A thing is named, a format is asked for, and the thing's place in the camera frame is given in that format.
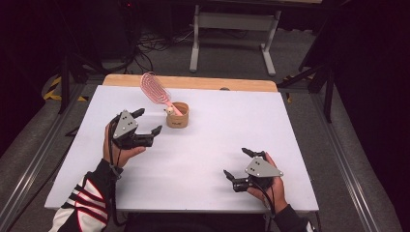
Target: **person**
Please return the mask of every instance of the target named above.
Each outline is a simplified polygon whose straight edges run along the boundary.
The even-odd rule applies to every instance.
[[[103,231],[111,217],[111,189],[113,171],[110,166],[110,145],[108,128],[105,127],[105,138],[102,146],[102,159],[94,172],[88,172],[79,181],[67,201],[56,212],[50,232],[64,231]],[[115,172],[121,174],[128,160],[143,153],[145,147],[135,147],[130,150],[120,150],[115,144],[111,144]],[[268,163],[276,166],[268,153]],[[248,188],[248,193],[265,202],[264,194],[257,188]],[[266,193],[275,204],[274,221],[282,232],[316,231],[310,221],[305,217],[299,217],[285,200],[284,186],[281,177],[274,177],[272,187]],[[192,231],[209,231],[207,229]]]

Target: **round holder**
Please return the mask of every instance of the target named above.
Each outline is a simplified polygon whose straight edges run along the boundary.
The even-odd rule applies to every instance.
[[[190,116],[190,108],[187,104],[183,102],[174,102],[173,105],[181,111],[182,116],[177,115],[167,115],[166,116],[166,124],[170,128],[174,129],[182,129],[188,125],[188,119]]]

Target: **person's left hand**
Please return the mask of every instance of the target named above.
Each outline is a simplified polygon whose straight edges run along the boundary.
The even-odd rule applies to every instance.
[[[105,127],[105,139],[103,142],[103,159],[110,162],[108,147],[108,129],[109,124]],[[136,147],[129,150],[120,150],[114,143],[112,143],[112,157],[114,164],[118,167],[124,167],[130,158],[133,158],[136,155],[143,153],[144,151],[145,147]]]

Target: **desk leg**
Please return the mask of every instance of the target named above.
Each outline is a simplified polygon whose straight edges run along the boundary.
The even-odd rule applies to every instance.
[[[195,16],[193,17],[193,46],[192,54],[190,56],[190,72],[195,73],[198,68],[199,56],[199,6],[195,6]]]
[[[277,74],[275,71],[274,63],[272,62],[271,54],[269,50],[271,49],[272,40],[274,39],[275,32],[277,31],[278,23],[280,18],[280,11],[275,12],[275,17],[272,18],[272,23],[269,28],[268,39],[264,44],[260,45],[262,50],[263,59],[265,60],[266,69],[268,70],[268,75]]]

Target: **white table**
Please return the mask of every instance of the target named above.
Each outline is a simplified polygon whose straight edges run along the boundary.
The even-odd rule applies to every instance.
[[[171,89],[190,106],[189,125],[171,129],[164,105],[138,87],[99,86],[45,207],[59,208],[102,157],[105,125],[123,109],[145,108],[137,133],[163,125],[147,151],[129,161],[117,184],[117,209],[138,212],[265,213],[247,192],[234,192],[223,169],[247,177],[245,147],[267,151],[283,171],[286,199],[299,212],[318,211],[316,198],[280,93]]]

